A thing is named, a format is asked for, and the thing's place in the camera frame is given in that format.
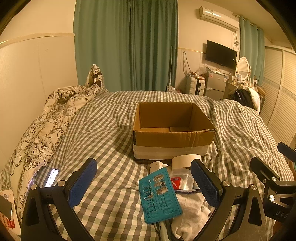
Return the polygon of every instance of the floral blanket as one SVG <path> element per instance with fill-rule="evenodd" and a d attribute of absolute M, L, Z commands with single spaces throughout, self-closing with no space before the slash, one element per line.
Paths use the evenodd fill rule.
<path fill-rule="evenodd" d="M 105 92 L 107 90 L 103 84 L 102 73 L 96 65 L 93 65 L 85 86 L 64 87 L 52 92 L 42 113 L 23 134 L 0 174 L 1 190 L 13 191 L 20 222 L 34 175 L 51 161 L 78 110 L 97 94 Z"/>

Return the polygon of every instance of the oval mirror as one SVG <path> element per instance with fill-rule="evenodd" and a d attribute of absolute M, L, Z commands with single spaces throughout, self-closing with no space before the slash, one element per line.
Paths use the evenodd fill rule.
<path fill-rule="evenodd" d="M 249 62 L 246 57 L 241 57 L 237 64 L 237 73 L 242 76 L 242 80 L 248 78 L 248 73 L 250 71 Z"/>

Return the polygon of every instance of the red label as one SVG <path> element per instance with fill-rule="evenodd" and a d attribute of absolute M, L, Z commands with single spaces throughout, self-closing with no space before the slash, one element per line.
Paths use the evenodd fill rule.
<path fill-rule="evenodd" d="M 12 228 L 12 229 L 15 228 L 15 222 L 13 220 L 10 221 L 9 219 L 6 219 L 6 221 L 9 228 Z"/>
<path fill-rule="evenodd" d="M 173 188 L 178 190 L 180 187 L 181 178 L 180 177 L 172 177 L 170 179 L 172 181 Z"/>

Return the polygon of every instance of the gingham bedsheet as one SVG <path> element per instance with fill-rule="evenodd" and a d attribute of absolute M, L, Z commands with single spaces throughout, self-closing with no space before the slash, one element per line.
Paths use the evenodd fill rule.
<path fill-rule="evenodd" d="M 258 113 L 238 102 L 159 91 L 105 93 L 75 115 L 53 160 L 35 178 L 35 183 L 44 186 L 51 169 L 56 168 L 60 170 L 56 183 L 69 178 L 88 157 L 97 160 L 97 174 L 81 203 L 74 207 L 95 240 L 159 240 L 154 226 L 144 221 L 139 198 L 139 180 L 147 175 L 147 170 L 133 156 L 132 125 L 138 102 L 196 103 L 217 128 L 202 160 L 221 180 L 245 188 L 256 184 L 263 196 L 264 186 L 249 169 L 255 156 L 264 160 L 282 180 L 293 180 Z M 56 209 L 52 212 L 63 238 L 69 239 Z M 235 207 L 220 238 L 227 233 L 234 212 Z M 270 237 L 274 222 L 269 218 L 266 221 Z"/>

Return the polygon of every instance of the wall-mounted air conditioner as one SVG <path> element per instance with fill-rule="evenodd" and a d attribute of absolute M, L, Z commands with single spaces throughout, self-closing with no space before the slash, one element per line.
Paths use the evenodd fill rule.
<path fill-rule="evenodd" d="M 239 22 L 237 20 L 205 7 L 200 7 L 200 18 L 232 31 L 239 29 Z"/>

